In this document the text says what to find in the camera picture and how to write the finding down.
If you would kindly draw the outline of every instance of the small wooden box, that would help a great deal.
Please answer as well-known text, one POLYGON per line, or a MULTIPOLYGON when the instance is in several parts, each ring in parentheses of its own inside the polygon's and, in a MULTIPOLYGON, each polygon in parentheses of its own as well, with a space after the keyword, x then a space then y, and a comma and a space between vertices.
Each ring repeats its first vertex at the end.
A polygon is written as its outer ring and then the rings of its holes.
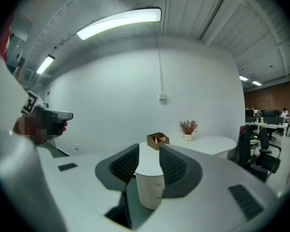
POLYGON ((170 139, 162 132, 157 132, 147 136, 147 145, 155 150, 159 150, 161 144, 169 144, 170 139))

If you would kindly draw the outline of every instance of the black pad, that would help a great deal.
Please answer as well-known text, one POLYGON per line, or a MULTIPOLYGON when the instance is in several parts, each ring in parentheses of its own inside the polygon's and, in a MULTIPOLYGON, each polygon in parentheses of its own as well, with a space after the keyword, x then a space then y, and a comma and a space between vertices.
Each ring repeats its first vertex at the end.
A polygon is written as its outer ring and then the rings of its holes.
POLYGON ((68 164, 64 164, 64 165, 61 165, 61 166, 58 166, 59 170, 62 172, 62 171, 65 171, 65 170, 68 170, 68 169, 71 169, 71 168, 75 168, 77 167, 77 165, 75 163, 68 163, 68 164))
POLYGON ((253 123, 255 121, 254 117, 245 117, 245 122, 246 123, 253 123))
POLYGON ((229 191, 240 206, 242 212, 249 220, 263 211, 262 206, 254 199, 254 197, 242 185, 229 187, 229 191))
POLYGON ((269 125, 279 125, 283 124, 284 118, 282 117, 264 117, 264 122, 269 125))
POLYGON ((260 154, 256 159, 256 165, 272 171, 275 174, 280 166, 280 159, 268 154, 260 154))

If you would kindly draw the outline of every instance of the floor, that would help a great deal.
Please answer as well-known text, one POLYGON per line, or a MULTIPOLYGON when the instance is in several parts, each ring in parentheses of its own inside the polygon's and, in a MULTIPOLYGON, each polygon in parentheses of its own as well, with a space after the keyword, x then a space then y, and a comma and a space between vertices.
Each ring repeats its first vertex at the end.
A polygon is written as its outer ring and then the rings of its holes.
MULTIPOLYGON (((273 135, 275 137, 272 140, 272 144, 281 146, 282 136, 278 134, 273 135)), ((272 155, 278 157, 279 151, 277 148, 271 147, 272 155)), ((266 184, 277 194, 281 196, 290 191, 290 138, 286 137, 285 146, 281 150, 280 154, 280 166, 275 174, 269 176, 266 184)))
MULTIPOLYGON (((281 145, 282 136, 278 134, 274 135, 275 140, 272 140, 272 143, 275 145, 281 145)), ((47 148, 54 158, 65 157, 62 153, 58 152, 57 149, 52 147, 50 144, 45 143, 42 145, 47 148)), ((277 157, 279 154, 278 149, 271 147, 272 155, 277 157)), ((278 197, 288 193, 290 191, 290 138, 286 137, 285 146, 282 149, 280 154, 281 164, 275 174, 269 176, 266 184, 277 194, 278 197)), ((128 197, 128 206, 130 210, 130 217, 132 221, 132 229, 138 229, 154 212, 145 208, 140 200, 137 191, 136 179, 132 178, 127 186, 127 197, 128 197)))

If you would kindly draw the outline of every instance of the computer monitor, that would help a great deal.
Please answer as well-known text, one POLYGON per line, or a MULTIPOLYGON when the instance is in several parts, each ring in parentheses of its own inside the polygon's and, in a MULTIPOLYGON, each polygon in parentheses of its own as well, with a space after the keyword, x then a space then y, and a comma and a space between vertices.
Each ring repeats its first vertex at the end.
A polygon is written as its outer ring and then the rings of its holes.
POLYGON ((264 122, 270 125, 282 125, 284 122, 284 118, 282 117, 265 117, 264 122))
POLYGON ((245 110, 245 117, 253 117, 253 109, 245 110))
POLYGON ((254 117, 245 117, 245 122, 246 123, 253 123, 253 122, 255 122, 255 118, 254 117))
POLYGON ((265 110, 262 113, 262 117, 277 117, 277 110, 265 110))

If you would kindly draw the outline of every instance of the potted plant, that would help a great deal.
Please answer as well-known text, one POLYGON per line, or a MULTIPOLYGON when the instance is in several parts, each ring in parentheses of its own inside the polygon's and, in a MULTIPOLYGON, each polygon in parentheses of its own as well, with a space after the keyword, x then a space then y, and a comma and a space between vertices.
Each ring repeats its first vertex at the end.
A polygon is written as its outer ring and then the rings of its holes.
POLYGON ((185 134, 185 140, 186 141, 191 141, 192 140, 192 133, 197 132, 198 128, 198 123, 193 120, 193 121, 184 121, 184 122, 179 122, 180 124, 180 131, 182 131, 185 134))

